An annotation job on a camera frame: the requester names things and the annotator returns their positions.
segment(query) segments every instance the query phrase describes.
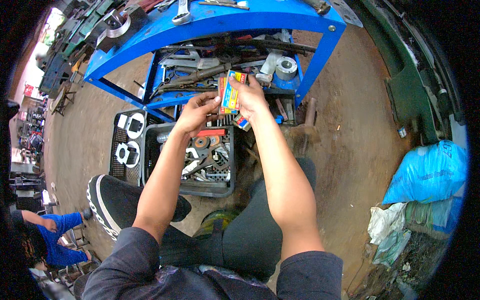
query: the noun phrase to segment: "dirt floor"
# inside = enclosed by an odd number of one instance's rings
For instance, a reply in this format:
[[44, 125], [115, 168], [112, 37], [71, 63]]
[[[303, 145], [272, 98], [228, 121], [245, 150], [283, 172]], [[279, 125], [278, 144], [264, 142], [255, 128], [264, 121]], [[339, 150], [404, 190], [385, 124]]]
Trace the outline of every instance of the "dirt floor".
[[[297, 31], [294, 38], [298, 43], [316, 46], [320, 36]], [[150, 58], [151, 54], [146, 54], [106, 77], [137, 94], [133, 80], [144, 82]], [[303, 70], [308, 62], [308, 57], [301, 58]], [[317, 166], [319, 231], [325, 249], [344, 261], [344, 289], [350, 284], [356, 287], [367, 273], [368, 264], [360, 266], [364, 245], [369, 241], [369, 209], [380, 205], [392, 175], [409, 149], [408, 141], [399, 138], [393, 122], [384, 85], [388, 76], [366, 30], [348, 25], [306, 97], [318, 99], [316, 134], [306, 153]], [[113, 118], [116, 113], [133, 108], [88, 83], [83, 88], [74, 84], [72, 90], [78, 91], [75, 103], [66, 108], [64, 117], [49, 115], [46, 124], [47, 186], [52, 192], [50, 183], [56, 184], [60, 214], [88, 206], [88, 181], [94, 175], [108, 173]], [[295, 148], [294, 137], [288, 140]], [[235, 199], [242, 195], [242, 179], [239, 174], [238, 188], [232, 197], [188, 197], [192, 212], [175, 226], [192, 235], [209, 212], [236, 205]], [[98, 222], [88, 221], [85, 236], [100, 259], [110, 254], [113, 241]], [[273, 290], [276, 275], [269, 282]]]

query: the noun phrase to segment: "forearm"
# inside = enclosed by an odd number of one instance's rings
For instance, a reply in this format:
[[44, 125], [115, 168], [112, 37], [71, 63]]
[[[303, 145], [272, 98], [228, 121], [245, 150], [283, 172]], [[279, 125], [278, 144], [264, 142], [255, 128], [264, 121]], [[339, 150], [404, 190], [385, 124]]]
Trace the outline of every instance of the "forearm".
[[290, 151], [269, 111], [254, 116], [252, 124], [262, 161], [268, 205], [284, 234], [316, 230], [316, 203], [307, 177]]
[[133, 226], [148, 231], [159, 243], [177, 206], [188, 140], [187, 135], [172, 130], [138, 202]]
[[45, 219], [36, 213], [32, 213], [28, 210], [22, 210], [22, 217], [24, 218], [24, 221], [44, 226]]

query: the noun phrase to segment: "hand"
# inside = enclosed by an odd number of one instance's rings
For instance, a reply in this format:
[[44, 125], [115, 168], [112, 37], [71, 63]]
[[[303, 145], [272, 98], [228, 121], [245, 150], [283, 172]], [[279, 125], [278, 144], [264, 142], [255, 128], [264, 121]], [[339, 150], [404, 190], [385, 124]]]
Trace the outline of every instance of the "hand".
[[250, 122], [255, 115], [270, 112], [264, 91], [255, 76], [248, 75], [248, 81], [250, 86], [241, 84], [232, 76], [228, 78], [230, 85], [239, 92], [237, 101], [240, 103], [240, 114]]
[[48, 231], [57, 232], [57, 223], [52, 219], [44, 219], [42, 224]]
[[174, 130], [195, 137], [206, 122], [217, 119], [218, 115], [207, 115], [218, 113], [218, 105], [220, 97], [217, 92], [206, 92], [191, 98], [183, 108]]

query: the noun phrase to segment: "blue plastic bag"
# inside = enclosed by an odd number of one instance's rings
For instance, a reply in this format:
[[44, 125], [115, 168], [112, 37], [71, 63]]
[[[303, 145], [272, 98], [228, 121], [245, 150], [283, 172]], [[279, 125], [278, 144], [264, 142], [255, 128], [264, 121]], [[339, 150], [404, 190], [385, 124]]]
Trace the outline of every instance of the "blue plastic bag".
[[410, 150], [390, 182], [382, 204], [449, 199], [467, 178], [465, 150], [448, 140]]

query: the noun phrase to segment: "blue metal shelf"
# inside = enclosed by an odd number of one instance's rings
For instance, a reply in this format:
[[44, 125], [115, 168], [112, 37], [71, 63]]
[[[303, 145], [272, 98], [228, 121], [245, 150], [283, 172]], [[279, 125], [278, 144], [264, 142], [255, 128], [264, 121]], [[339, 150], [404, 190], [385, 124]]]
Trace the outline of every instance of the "blue metal shelf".
[[[158, 68], [159, 57], [157, 55], [154, 55], [147, 75], [144, 99], [140, 99], [125, 91], [106, 80], [103, 76], [148, 52], [154, 52], [161, 47], [201, 36], [265, 28], [287, 28], [320, 32], [323, 33], [322, 39], [317, 46], [317, 51], [313, 55], [305, 75], [302, 76], [301, 70], [299, 70], [296, 78], [289, 83], [285, 83], [278, 78], [274, 78], [273, 81], [278, 87], [296, 90], [295, 107], [297, 107], [327, 62], [346, 27], [346, 24], [333, 7], [326, 15], [319, 16], [312, 7], [301, 0], [250, 0], [248, 1], [249, 11], [230, 7], [199, 5], [197, 2], [191, 2], [189, 5], [190, 12], [193, 15], [193, 19], [189, 23], [181, 26], [173, 25], [171, 19], [178, 11], [176, 4], [162, 13], [153, 10], [148, 15], [149, 23], [122, 47], [112, 48], [108, 53], [96, 50], [90, 59], [85, 73], [85, 80], [164, 121], [172, 122], [173, 118], [158, 108], [165, 107], [167, 104], [173, 106], [186, 103], [189, 98], [188, 94], [194, 93], [183, 92], [184, 97], [175, 99], [167, 99], [168, 95], [164, 95], [164, 101], [148, 104], [147, 100], [151, 94], [152, 87], [158, 85], [162, 75], [160, 73], [161, 70]], [[335, 28], [333, 31], [329, 30], [329, 27], [332, 29], [331, 26]]]

